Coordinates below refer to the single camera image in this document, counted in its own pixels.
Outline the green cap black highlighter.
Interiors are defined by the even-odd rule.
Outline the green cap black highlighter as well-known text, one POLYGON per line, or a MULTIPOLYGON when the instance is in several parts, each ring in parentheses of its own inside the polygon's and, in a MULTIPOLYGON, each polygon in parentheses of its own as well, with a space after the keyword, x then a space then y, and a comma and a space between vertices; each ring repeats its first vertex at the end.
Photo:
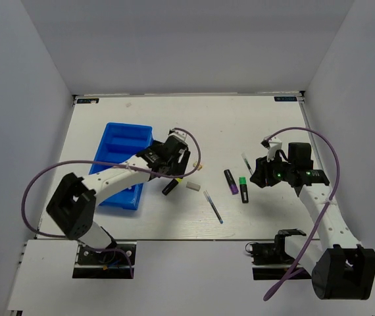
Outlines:
POLYGON ((239 177, 239 188, 241 194, 242 203, 249 203, 249 194, 247 189, 247 180, 246 177, 239 177))

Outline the yellow cap black highlighter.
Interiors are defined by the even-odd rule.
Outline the yellow cap black highlighter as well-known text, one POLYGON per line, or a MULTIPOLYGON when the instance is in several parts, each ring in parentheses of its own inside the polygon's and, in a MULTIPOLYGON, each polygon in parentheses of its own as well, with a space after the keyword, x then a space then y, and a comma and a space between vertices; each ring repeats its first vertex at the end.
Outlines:
POLYGON ((179 183, 182 181, 182 178, 174 178, 172 179, 163 189, 162 189, 162 194, 164 196, 167 196, 171 191, 179 185, 179 183))

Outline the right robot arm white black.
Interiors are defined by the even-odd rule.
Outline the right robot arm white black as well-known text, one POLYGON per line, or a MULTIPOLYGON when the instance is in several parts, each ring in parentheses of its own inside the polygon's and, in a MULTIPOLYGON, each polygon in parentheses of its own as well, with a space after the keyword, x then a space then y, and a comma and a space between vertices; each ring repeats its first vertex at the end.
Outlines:
POLYGON ((367 300, 375 279, 375 251, 364 248, 345 224, 324 171, 314 169, 312 148, 293 142, 288 153, 273 137, 263 141, 266 156, 256 160, 251 182, 261 188, 288 183, 317 224, 319 242, 301 253, 307 235, 298 228, 282 229, 273 242, 251 243, 245 250, 255 265, 298 264, 311 276, 321 300, 367 300))

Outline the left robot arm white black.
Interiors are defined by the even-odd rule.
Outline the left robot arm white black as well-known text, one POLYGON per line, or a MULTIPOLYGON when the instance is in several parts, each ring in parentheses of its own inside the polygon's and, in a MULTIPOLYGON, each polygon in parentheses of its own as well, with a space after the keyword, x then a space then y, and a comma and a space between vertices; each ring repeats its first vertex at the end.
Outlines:
POLYGON ((189 156, 186 133, 173 129, 165 142, 154 141, 119 167, 87 176, 65 175, 47 204, 47 213, 68 240, 81 242, 100 262, 108 263, 116 255, 116 242, 93 219, 99 204, 155 178, 183 175, 189 156))

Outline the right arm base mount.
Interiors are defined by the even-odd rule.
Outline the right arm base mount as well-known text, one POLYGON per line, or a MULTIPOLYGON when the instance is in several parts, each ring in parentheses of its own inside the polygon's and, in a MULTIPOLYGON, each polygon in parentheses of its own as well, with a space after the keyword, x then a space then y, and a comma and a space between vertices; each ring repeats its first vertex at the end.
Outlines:
POLYGON ((253 280, 281 280, 294 258, 277 252, 274 242, 249 242, 245 253, 251 258, 253 280))

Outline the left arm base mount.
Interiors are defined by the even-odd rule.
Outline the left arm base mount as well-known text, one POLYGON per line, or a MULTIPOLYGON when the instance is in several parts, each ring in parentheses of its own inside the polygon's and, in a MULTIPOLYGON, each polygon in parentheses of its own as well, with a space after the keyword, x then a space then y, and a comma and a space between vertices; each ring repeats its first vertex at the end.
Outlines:
POLYGON ((129 258, 132 272, 135 269, 136 244, 117 244, 120 252, 98 253, 80 246, 76 255, 72 278, 74 279, 131 279, 129 258))

